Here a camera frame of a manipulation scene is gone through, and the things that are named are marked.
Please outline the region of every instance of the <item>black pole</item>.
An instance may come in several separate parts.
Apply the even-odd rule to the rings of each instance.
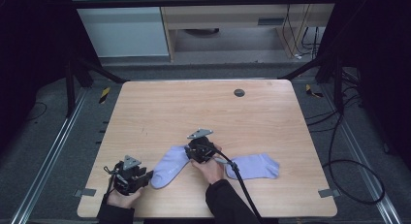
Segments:
[[[93,63],[85,60],[84,58],[78,58],[78,62],[80,64],[82,64],[84,67],[86,67],[90,70],[93,70],[93,71],[99,73],[100,75],[102,75],[102,76],[104,76],[104,77],[108,78],[109,80],[112,80],[116,83],[124,83],[124,82],[128,81],[128,80],[125,80],[125,79],[122,79],[118,76],[113,75],[112,73],[104,70],[103,68],[101,68],[99,66],[94,65]]]
[[[49,6],[66,6],[76,9],[105,9],[226,5],[330,4],[338,1],[343,0],[81,0],[72,2],[47,2],[47,4]]]
[[[67,90],[67,114],[66,117],[72,115],[76,106],[75,86],[71,62],[68,61],[66,66],[66,90]]]
[[[335,58],[335,70],[334,70],[334,94],[333,101],[336,107],[336,110],[340,114],[344,114],[344,104],[342,102],[342,61],[340,56]]]

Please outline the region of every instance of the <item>black sleeve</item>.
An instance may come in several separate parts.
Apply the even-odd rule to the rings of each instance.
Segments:
[[[97,214],[99,224],[133,224],[134,209],[101,204]]]
[[[215,217],[215,224],[260,224],[227,179],[210,185],[205,192],[205,201]]]

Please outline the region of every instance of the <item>gray carpet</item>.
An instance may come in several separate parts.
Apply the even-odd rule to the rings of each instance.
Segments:
[[[185,80],[185,79],[238,79],[238,78],[275,78],[285,75],[297,64],[226,64],[226,65],[186,65],[186,66],[146,66],[137,68],[109,68],[116,74],[129,80]],[[93,74],[95,82],[88,88],[85,104],[79,118],[69,136],[57,163],[51,172],[45,189],[37,205],[34,207],[30,220],[45,223],[53,220],[55,223],[92,222],[77,216],[79,198],[73,197],[76,189],[84,187],[91,167],[94,163],[99,143],[107,127],[105,121],[110,120],[112,109],[121,85]],[[309,76],[300,80],[312,80]],[[314,92],[324,92],[320,86],[311,83]],[[111,92],[105,104],[98,104],[102,90],[109,86]],[[330,112],[331,107],[326,98],[316,98],[305,93],[305,83],[294,82],[302,112],[305,117],[319,113]],[[13,147],[4,156],[0,164],[0,220],[7,222],[21,203],[31,181],[39,171],[47,151],[52,145],[61,127],[66,111],[64,80],[45,86],[38,94],[38,102],[47,105],[46,112],[40,117],[27,121],[12,142]],[[356,91],[350,91],[347,97]],[[36,116],[43,111],[39,104],[30,116]],[[372,168],[382,177],[402,223],[411,223],[411,172],[409,172],[399,157],[387,155],[382,150],[379,136],[367,117],[366,111],[354,104],[346,109],[345,118],[356,133]],[[336,119],[330,118],[309,129],[324,130],[332,128]],[[312,133],[320,161],[328,160],[332,131]],[[343,136],[338,131],[333,145],[332,158],[352,158]],[[333,167],[337,181],[347,191],[361,199],[371,199],[359,174],[359,170],[351,165],[335,165]],[[328,170],[325,169],[331,187],[334,188]],[[323,221],[328,223],[385,223],[376,206],[361,205],[342,195],[335,198],[338,214],[333,218],[304,218],[304,222]],[[284,218],[280,223],[296,223],[295,218]]]

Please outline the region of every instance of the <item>table top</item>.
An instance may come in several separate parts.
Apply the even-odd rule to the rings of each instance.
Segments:
[[[242,89],[245,95],[235,95]],[[198,128],[229,157],[267,153],[279,163],[276,179],[245,180],[263,217],[334,216],[333,197],[306,127],[293,86],[287,80],[167,80],[124,83],[87,181],[94,197],[83,196],[78,215],[97,216],[110,169],[125,155],[150,171],[172,145],[188,144]],[[239,196],[238,181],[230,179]],[[187,164],[166,187],[143,190],[136,217],[212,217],[208,184]]]

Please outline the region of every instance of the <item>black cable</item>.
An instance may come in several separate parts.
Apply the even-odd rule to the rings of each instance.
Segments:
[[[344,102],[344,106],[346,106],[350,101],[352,101],[352,100],[354,100],[354,99],[356,99],[356,98],[358,98],[358,97],[359,97],[358,95],[353,95],[352,97],[350,97],[349,99],[347,99],[347,100]],[[318,120],[318,121],[315,121],[315,122],[313,122],[313,123],[309,123],[309,124],[307,124],[307,126],[319,124],[319,123],[321,123],[321,122],[329,119],[330,117],[332,117],[332,116],[335,115],[336,113],[338,113],[338,111],[325,112],[325,113],[321,113],[321,114],[317,114],[317,115],[314,115],[314,116],[305,118],[305,119],[307,120],[307,119],[312,119],[312,118],[314,118],[314,117],[318,117],[318,116],[322,116],[322,115],[328,114],[328,116],[326,116],[325,118],[320,119],[320,120]]]
[[[115,170],[110,171],[107,166],[104,167],[104,171],[106,171],[109,175],[111,175],[110,180],[109,180],[109,187],[107,188],[107,192],[105,194],[105,197],[106,197],[112,192],[112,191],[110,191],[110,189],[111,189],[112,183],[114,182],[114,177],[115,177],[116,171]]]
[[[350,108],[351,106],[358,104],[359,102],[354,102],[353,104],[350,104],[349,106],[346,106],[345,108]]]
[[[302,39],[301,39],[301,45],[302,45],[303,48],[305,48],[305,49],[307,49],[307,50],[312,50],[312,48],[307,48],[307,47],[306,47],[306,46],[311,46],[312,44],[309,44],[309,43],[305,43],[305,42],[304,42],[304,39],[305,39],[305,37],[306,37],[306,35],[307,35],[307,32],[308,32],[308,28],[309,28],[309,27],[305,27],[304,34],[302,35]]]
[[[346,77],[342,77],[341,80],[344,81],[345,84],[348,84],[348,83],[353,84],[353,85],[359,85],[360,84],[359,82],[350,80]]]
[[[285,44],[287,44],[288,51],[290,51],[290,54],[292,56],[294,56],[293,52],[291,51],[290,45],[288,45],[288,41],[287,41],[287,39],[285,37],[285,33],[284,33],[285,23],[287,22],[287,18],[288,18],[289,13],[290,13],[290,4],[288,4],[288,6],[287,6],[287,13],[286,13],[285,18],[284,18],[284,22],[283,22],[281,32],[282,32],[282,35],[283,35],[283,38],[284,38],[284,42],[285,42]]]
[[[40,116],[42,116],[44,113],[46,113],[46,111],[47,111],[47,105],[46,105],[45,103],[43,103],[43,102],[36,102],[36,104],[43,105],[43,106],[45,107],[45,109],[42,111],[42,113],[38,114],[38,115],[35,116],[35,117],[28,118],[28,119],[26,119],[25,121],[35,120],[35,119],[39,118]]]
[[[329,167],[329,172],[330,172],[330,176],[331,176],[331,178],[332,178],[333,183],[334,183],[335,186],[336,186],[343,194],[345,194],[347,197],[349,197],[349,198],[351,198],[352,200],[354,200],[354,201],[356,201],[356,202],[359,202],[359,203],[361,203],[361,204],[365,204],[365,205],[375,205],[375,204],[381,202],[381,201],[384,199],[384,196],[385,196],[385,186],[384,186],[384,183],[382,182],[381,178],[380,178],[375,172],[373,172],[369,167],[367,167],[366,165],[364,165],[364,164],[362,164],[362,163],[356,162],[356,161],[354,161],[354,160],[350,160],[350,159],[337,159],[337,160],[332,160],[332,146],[333,146],[333,142],[334,142],[334,139],[335,139],[336,130],[337,130],[338,126],[341,124],[342,118],[343,118],[343,115],[341,114],[341,115],[339,116],[337,122],[335,123],[334,130],[332,131],[332,140],[331,140],[331,142],[330,142],[330,148],[329,148],[329,160],[328,160],[328,163],[326,163],[326,164],[323,165],[323,168]],[[335,179],[335,177],[334,177],[334,174],[333,174],[333,171],[332,171],[332,164],[334,164],[334,163],[341,163],[341,162],[354,163],[354,164],[357,164],[357,165],[359,165],[359,166],[367,169],[369,172],[371,172],[371,173],[378,179],[378,182],[380,183],[380,186],[381,186],[381,189],[382,189],[382,192],[381,192],[380,197],[379,197],[377,200],[374,200],[374,201],[371,201],[371,202],[370,202],[370,201],[364,201],[364,200],[361,200],[361,199],[359,199],[359,198],[354,197],[353,195],[351,195],[351,194],[349,194],[347,191],[345,191],[345,190],[341,187],[341,185],[339,185],[339,183],[336,181],[336,179]]]
[[[347,90],[350,90],[350,89],[358,89],[358,87],[357,86],[349,86],[349,87],[347,87],[347,88],[345,88],[344,90],[342,90],[342,94],[344,94],[345,92],[347,92]]]
[[[350,73],[346,72],[345,70],[342,70],[342,75],[350,83],[352,83],[354,85],[359,85],[360,84],[360,81],[355,76],[351,75]]]
[[[302,21],[305,20],[307,13],[308,13],[308,12],[305,12],[305,16],[304,16],[304,18],[303,18]],[[286,15],[286,19],[285,19],[285,20],[287,20],[287,22],[288,22],[288,26],[290,27],[291,35],[293,36],[294,46],[296,47],[296,50],[300,53],[300,56],[304,56],[304,55],[309,54],[309,52],[301,52],[300,49],[299,49],[299,47],[297,46],[296,36],[294,35],[293,27],[291,26],[291,20],[290,20],[290,4],[287,5],[287,15]]]
[[[309,131],[309,133],[310,133],[310,134],[313,134],[313,133],[322,133],[322,132],[327,132],[327,131],[330,131],[330,130],[333,130],[333,129],[335,129],[335,127],[330,128],[330,129],[324,129],[324,130],[311,130],[311,131]]]
[[[233,172],[234,172],[234,173],[236,174],[236,176],[237,176],[239,185],[241,186],[242,192],[244,193],[245,197],[247,198],[248,204],[250,204],[251,209],[253,210],[253,212],[254,212],[254,214],[256,215],[256,217],[257,217],[257,219],[259,220],[259,222],[260,222],[261,224],[264,224],[264,223],[265,223],[265,222],[264,222],[264,219],[263,219],[263,217],[260,215],[260,213],[257,211],[257,208],[256,208],[256,206],[254,205],[254,202],[252,201],[251,196],[250,196],[250,194],[249,194],[248,191],[247,191],[247,188],[245,187],[244,181],[242,180],[242,177],[241,177],[241,175],[239,174],[239,169],[238,169],[237,164],[236,164],[235,162],[233,162],[231,159],[229,159],[223,152],[221,152],[221,151],[218,150],[217,148],[213,148],[213,147],[210,147],[210,146],[207,146],[207,145],[204,145],[204,144],[196,144],[196,146],[199,146],[199,147],[203,147],[203,148],[212,150],[213,152],[221,155],[225,160],[227,160],[227,164],[229,164],[229,165],[232,167]]]
[[[317,37],[318,37],[318,35],[319,35],[319,27],[316,27],[315,28],[315,35],[314,35],[314,44],[313,44],[312,51],[311,51],[312,59],[314,59],[314,57],[317,57]]]

